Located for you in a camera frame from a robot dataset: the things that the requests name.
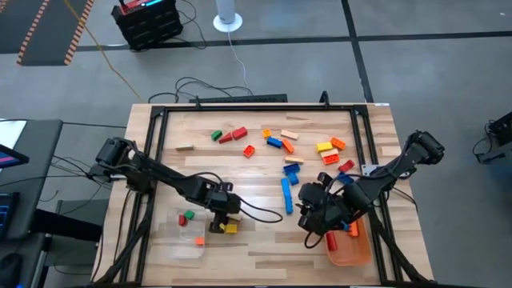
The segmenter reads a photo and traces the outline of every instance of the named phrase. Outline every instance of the black metal frame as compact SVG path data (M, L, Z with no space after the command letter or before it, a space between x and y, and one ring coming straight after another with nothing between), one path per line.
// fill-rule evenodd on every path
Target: black metal frame
M150 114L150 124L148 126L148 131L146 135L146 143L144 146L144 153L150 154L150 148L151 143L153 142L154 132L155 132L155 126L157 122L157 118L162 118L162 123L160 125L160 131L158 134L158 142L157 142L157 151L155 155L155 160L161 161L162 158L162 151L163 151L163 145L166 138L166 128L167 123L169 119L170 112L189 112L189 111L202 111L202 112L212 112L212 111L346 111L350 113L350 119L352 122L352 130L354 132L354 139L356 143L356 150L358 154L358 161L359 164L366 164L365 155L363 151L363 144L358 124L358 116L362 118L363 125L365 127L366 132L366 138L368 141L368 147L370 148L370 159L372 161L372 164L378 164L378 158L377 158L377 152L375 149L373 134L371 131L371 125L370 125L370 118L368 115L368 109L366 105L332 105L329 102L329 96L327 92L323 92L322 96L320 97L320 103L323 103L323 105L319 104L311 104L311 105L300 105L300 104L279 104L279 105L272 105L272 104L257 104L257 105L250 105L250 106L244 106L244 105L201 105L200 102L196 102L195 106L189 105L189 106L153 106L151 109ZM155 196L155 190L153 190L151 193L149 193L147 204L146 204L146 213L151 213L154 209L154 196ZM134 200L134 206L132 208L132 215L130 219L130 226L128 229L128 235L127 235L127 241L128 239L131 239L135 235L135 231L137 229L137 222L139 219L140 210L142 207L142 198L143 195L137 194L135 196ZM394 233L393 228L391 225L390 220L390 214L387 207L386 202L384 201L383 195L379 198L380 205L382 207L382 218L384 220L384 227L386 231L389 233L389 235L394 239ZM378 219L377 212L372 209L368 213L370 217L370 229L373 239L373 246L374 246L374 253L375 253L375 261L378 268L378 276L380 282L383 284L385 282L388 282L389 279L387 277L386 273L386 264L384 262L384 256L382 254L382 246L380 242L380 237L378 236L378 233L376 229L374 228L374 220ZM137 263L137 270L135 274L135 282L141 283L142 282L142 275L144 271L144 265L146 261L146 252L147 252L147 246L150 236L150 226L151 226L151 217L149 218L149 225L147 225L147 230L142 235L140 250L138 253L138 263ZM402 277L402 270L395 259L393 255L391 255L391 261L393 265L394 270L394 280L398 282L403 281ZM128 269L130 267L130 258L126 260L125 263L123 263L123 266L121 268L121 274L119 278L119 282L126 282L127 275L128 275Z

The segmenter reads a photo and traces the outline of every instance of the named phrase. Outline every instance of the white stand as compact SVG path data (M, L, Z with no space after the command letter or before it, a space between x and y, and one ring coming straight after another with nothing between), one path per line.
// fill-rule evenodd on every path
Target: white stand
M234 32L242 26L242 16L234 12L234 0L216 0L218 15L214 18L215 29Z

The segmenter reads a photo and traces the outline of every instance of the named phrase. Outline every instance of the orange tray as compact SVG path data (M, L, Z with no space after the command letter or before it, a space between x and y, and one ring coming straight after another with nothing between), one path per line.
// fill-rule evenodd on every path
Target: orange tray
M351 237L345 231L329 231L334 235L336 246L334 251L329 251L326 241L327 256L336 266L359 266L367 264L371 260L370 241L366 232L365 222L358 219L358 237Z

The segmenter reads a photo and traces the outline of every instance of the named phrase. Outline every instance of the green brick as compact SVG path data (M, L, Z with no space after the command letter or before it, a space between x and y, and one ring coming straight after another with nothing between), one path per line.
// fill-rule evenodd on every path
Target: green brick
M222 131L217 130L211 134L211 139L217 141L222 136Z
M189 220L192 220L194 219L195 213L193 211L188 210L187 212L184 213L183 216L185 216L185 218Z

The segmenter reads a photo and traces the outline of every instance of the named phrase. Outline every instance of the yellow lego piece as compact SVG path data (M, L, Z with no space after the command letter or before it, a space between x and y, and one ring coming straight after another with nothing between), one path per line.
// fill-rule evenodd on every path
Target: yellow lego piece
M272 132L270 131L270 129L264 129L263 130L263 137L265 139L267 139L268 137L272 136Z
M228 224L226 225L226 233L228 234L236 234L238 232L238 228L236 224Z
M320 152L323 152L323 151L327 151L327 150L331 150L331 149L333 149L333 145L330 144L330 142L325 142L325 143L317 144L317 153L320 153Z

